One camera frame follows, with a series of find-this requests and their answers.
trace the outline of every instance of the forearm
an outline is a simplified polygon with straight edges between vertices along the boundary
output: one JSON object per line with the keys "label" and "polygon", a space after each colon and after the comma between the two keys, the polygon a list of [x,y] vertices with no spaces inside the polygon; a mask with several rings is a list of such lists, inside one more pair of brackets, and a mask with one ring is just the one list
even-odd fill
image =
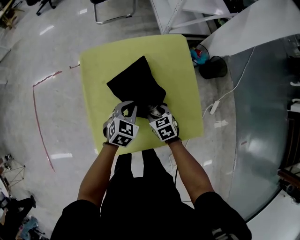
{"label": "forearm", "polygon": [[117,150],[118,146],[103,146],[80,185],[78,200],[88,200],[98,207],[101,206]]}
{"label": "forearm", "polygon": [[195,203],[196,199],[203,193],[213,192],[206,172],[186,150],[181,141],[172,142],[169,147],[174,155],[180,178],[192,202]]}

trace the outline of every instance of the black bucket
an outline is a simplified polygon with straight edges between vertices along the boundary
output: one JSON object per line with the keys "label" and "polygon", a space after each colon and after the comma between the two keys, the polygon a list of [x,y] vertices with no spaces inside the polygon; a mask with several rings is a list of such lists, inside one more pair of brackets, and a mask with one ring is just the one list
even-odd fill
{"label": "black bucket", "polygon": [[205,79],[224,77],[227,74],[227,65],[224,59],[213,56],[205,64],[199,65],[199,72]]}

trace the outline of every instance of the black sleeve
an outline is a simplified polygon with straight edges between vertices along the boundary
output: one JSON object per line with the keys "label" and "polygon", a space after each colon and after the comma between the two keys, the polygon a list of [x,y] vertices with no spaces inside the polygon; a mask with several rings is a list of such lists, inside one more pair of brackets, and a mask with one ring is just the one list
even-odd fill
{"label": "black sleeve", "polygon": [[68,205],[53,230],[51,240],[95,239],[99,228],[100,209],[86,200]]}
{"label": "black sleeve", "polygon": [[231,208],[217,193],[207,192],[200,195],[195,202],[197,217],[201,223],[219,235],[234,235],[239,240],[250,240],[252,235],[244,219]]}

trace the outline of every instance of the cable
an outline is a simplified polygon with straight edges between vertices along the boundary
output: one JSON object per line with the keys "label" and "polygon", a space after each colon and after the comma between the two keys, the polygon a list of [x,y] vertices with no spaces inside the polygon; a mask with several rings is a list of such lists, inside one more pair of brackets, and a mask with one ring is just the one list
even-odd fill
{"label": "cable", "polygon": [[[244,67],[244,69],[243,69],[242,75],[240,76],[240,79],[239,79],[238,83],[236,84],[236,86],[235,86],[232,90],[230,90],[228,93],[225,93],[225,94],[224,94],[220,99],[218,99],[217,101],[222,100],[226,95],[228,95],[229,93],[233,92],[233,91],[238,87],[240,81],[242,80],[242,78],[243,78],[243,76],[244,76],[244,73],[245,73],[245,71],[246,71],[246,68],[247,68],[247,66],[248,66],[248,63],[250,62],[250,59],[251,59],[251,57],[252,57],[252,55],[253,55],[253,52],[254,52],[254,49],[255,49],[255,48],[256,48],[256,46],[252,49],[252,52],[251,52],[251,54],[250,54],[250,56],[249,56],[249,59],[248,59],[246,65],[245,65],[245,67]],[[207,110],[208,110],[210,107],[212,107],[213,105],[214,105],[214,104],[211,104],[211,105],[209,105],[209,106],[205,109],[205,111],[204,111],[204,113],[203,113],[203,115],[202,115],[202,118],[204,118],[204,116],[205,116]],[[169,172],[170,174],[172,174],[172,173],[174,172],[175,167],[177,167],[176,165],[173,165],[173,164],[172,164],[172,161],[171,161],[171,156],[172,156],[172,155],[173,155],[173,154],[170,154],[170,156],[169,156],[170,167],[171,167],[171,171]],[[175,185],[176,185],[177,173],[178,173],[178,168],[176,168],[176,174],[175,174],[175,180],[174,180]]]}
{"label": "cable", "polygon": [[[236,86],[235,86],[232,90],[230,90],[228,93],[225,93],[220,99],[218,99],[218,100],[215,101],[215,102],[220,101],[220,100],[221,100],[222,98],[224,98],[227,94],[232,93],[232,92],[238,87],[238,85],[239,85],[240,81],[242,80],[243,75],[244,75],[244,73],[245,73],[245,71],[246,71],[246,68],[247,68],[247,66],[248,66],[248,63],[250,62],[250,59],[251,59],[251,57],[252,57],[252,55],[253,55],[253,52],[254,52],[254,49],[255,49],[255,48],[256,48],[256,46],[252,49],[252,52],[251,52],[251,54],[250,54],[250,56],[249,56],[249,58],[248,58],[248,61],[247,61],[246,65],[245,65],[245,67],[244,67],[244,69],[243,69],[242,75],[240,76],[240,79],[239,79],[239,81],[238,81],[238,84],[236,84]],[[211,106],[213,106],[213,105],[214,105],[214,104],[211,104],[211,105],[209,105],[209,106],[206,108],[206,110],[204,111],[204,114],[203,114],[202,118],[204,118],[204,116],[205,116],[207,110],[208,110]]]}
{"label": "cable", "polygon": [[250,56],[249,56],[249,59],[248,59],[246,65],[245,65],[245,67],[244,67],[243,72],[242,72],[242,75],[240,76],[240,79],[239,79],[239,81],[238,81],[238,84],[237,84],[231,91],[229,91],[228,93],[225,93],[218,101],[220,101],[220,100],[221,100],[223,97],[225,97],[227,94],[233,92],[233,91],[238,87],[240,81],[241,81],[242,78],[243,78],[243,75],[244,75],[245,70],[246,70],[246,68],[247,68],[247,66],[248,66],[248,63],[250,62],[250,59],[251,59],[251,57],[252,57],[252,55],[253,55],[254,49],[255,49],[255,47],[252,49],[252,52],[251,52],[251,54],[250,54]]}
{"label": "cable", "polygon": [[204,114],[202,115],[202,118],[204,118],[204,116],[205,116],[207,110],[208,110],[210,107],[212,107],[212,106],[213,106],[213,104],[209,105],[209,106],[205,109]]}
{"label": "cable", "polygon": [[175,173],[175,180],[174,180],[175,186],[176,186],[177,174],[178,174],[178,168],[176,168],[176,173]]}

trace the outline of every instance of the yellow board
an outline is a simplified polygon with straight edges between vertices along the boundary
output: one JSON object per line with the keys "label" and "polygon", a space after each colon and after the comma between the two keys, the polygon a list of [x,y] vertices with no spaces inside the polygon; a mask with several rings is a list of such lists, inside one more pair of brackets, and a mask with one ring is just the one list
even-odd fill
{"label": "yellow board", "polygon": [[[120,103],[106,83],[144,55],[156,82],[166,91],[164,102],[179,123],[180,138],[203,134],[198,86],[185,37],[172,34],[137,37],[97,46],[81,54],[83,93],[98,151],[106,141],[102,125]],[[151,131],[147,119],[137,118],[135,124],[140,127],[137,137],[127,148],[120,147],[118,154],[165,145]]]}

